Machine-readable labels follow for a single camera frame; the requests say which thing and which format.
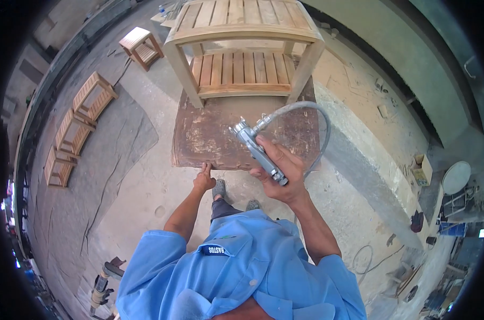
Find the foot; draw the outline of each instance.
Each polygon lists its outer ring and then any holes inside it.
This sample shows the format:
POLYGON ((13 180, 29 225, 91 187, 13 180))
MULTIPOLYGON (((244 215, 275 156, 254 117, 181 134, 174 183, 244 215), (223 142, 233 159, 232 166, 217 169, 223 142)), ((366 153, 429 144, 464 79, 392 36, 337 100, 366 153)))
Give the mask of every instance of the foot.
POLYGON ((245 207, 245 211, 261 209, 260 202, 256 199, 252 199, 247 202, 247 207, 245 207))
POLYGON ((226 197, 226 183, 222 179, 217 179, 212 189, 213 201, 226 197))

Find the gray pants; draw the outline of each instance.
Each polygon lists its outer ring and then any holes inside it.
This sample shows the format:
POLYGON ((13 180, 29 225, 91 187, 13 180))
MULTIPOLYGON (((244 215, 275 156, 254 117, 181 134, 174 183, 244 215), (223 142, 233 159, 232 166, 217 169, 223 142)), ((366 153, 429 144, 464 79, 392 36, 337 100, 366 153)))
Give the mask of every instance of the gray pants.
POLYGON ((232 214, 239 214, 242 212, 244 211, 233 208, 223 198, 219 198, 214 202, 212 202, 212 220, 210 220, 210 223, 212 223, 214 219, 227 217, 228 215, 232 215, 232 214))

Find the shirt label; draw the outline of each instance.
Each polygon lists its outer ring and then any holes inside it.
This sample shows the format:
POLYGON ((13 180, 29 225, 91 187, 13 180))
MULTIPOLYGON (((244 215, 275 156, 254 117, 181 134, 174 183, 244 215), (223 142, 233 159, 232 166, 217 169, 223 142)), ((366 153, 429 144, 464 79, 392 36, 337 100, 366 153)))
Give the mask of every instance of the shirt label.
POLYGON ((215 245, 206 245, 202 246, 201 250, 203 251, 204 255, 227 255, 224 252, 224 248, 215 245))

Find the wooden bench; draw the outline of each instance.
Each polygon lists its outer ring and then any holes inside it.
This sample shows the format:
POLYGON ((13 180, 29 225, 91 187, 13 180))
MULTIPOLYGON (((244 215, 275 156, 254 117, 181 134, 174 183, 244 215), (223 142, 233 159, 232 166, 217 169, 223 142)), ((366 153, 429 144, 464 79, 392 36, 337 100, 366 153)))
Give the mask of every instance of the wooden bench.
POLYGON ((119 41, 119 44, 130 59, 140 64, 146 72, 149 71, 150 64, 156 58, 163 58, 163 52, 155 37, 143 28, 135 27, 119 41))
POLYGON ((87 123, 74 118, 73 109, 69 109, 61 122, 61 126, 55 135, 55 145, 57 150, 67 157, 80 158, 80 150, 84 145, 85 139, 95 128, 87 123), (71 124, 75 123, 79 127, 72 139, 66 139, 71 124))
POLYGON ((56 149, 54 146, 52 146, 50 148, 50 152, 48 153, 48 158, 46 159, 45 164, 46 185, 50 188, 66 189, 71 170, 76 165, 76 160, 70 157, 65 157, 65 159, 58 158, 56 149), (58 172, 54 172, 56 163, 60 164, 58 172), (59 182, 52 183, 52 178, 57 178, 59 182))
POLYGON ((97 125, 96 120, 112 98, 119 98, 111 84, 97 71, 94 71, 73 99, 73 111, 76 118, 80 118, 91 125, 97 125), (87 97, 96 86, 102 88, 101 93, 92 102, 91 107, 84 106, 87 97))
POLYGON ((226 96, 288 96, 295 102, 325 48, 315 23, 296 0, 194 0, 181 9, 163 50, 194 107, 226 96), (281 47, 205 50, 207 43, 242 40, 281 47), (297 67, 290 54, 305 44, 297 67), (189 67, 183 46, 194 53, 189 67))

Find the man's right hand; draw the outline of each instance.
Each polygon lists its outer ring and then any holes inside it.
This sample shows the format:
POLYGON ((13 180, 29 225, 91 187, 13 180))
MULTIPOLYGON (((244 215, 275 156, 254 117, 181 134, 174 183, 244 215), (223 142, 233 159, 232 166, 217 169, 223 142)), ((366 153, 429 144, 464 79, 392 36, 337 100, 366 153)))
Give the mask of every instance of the man's right hand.
POLYGON ((288 178, 288 183, 285 186, 280 186, 262 167, 252 169, 249 173, 263 183, 263 189, 267 197, 284 202, 288 206, 304 200, 304 197, 308 198, 308 192, 304 187, 302 173, 304 163, 302 159, 293 155, 282 145, 273 144, 262 135, 256 137, 256 142, 265 149, 269 158, 288 178))

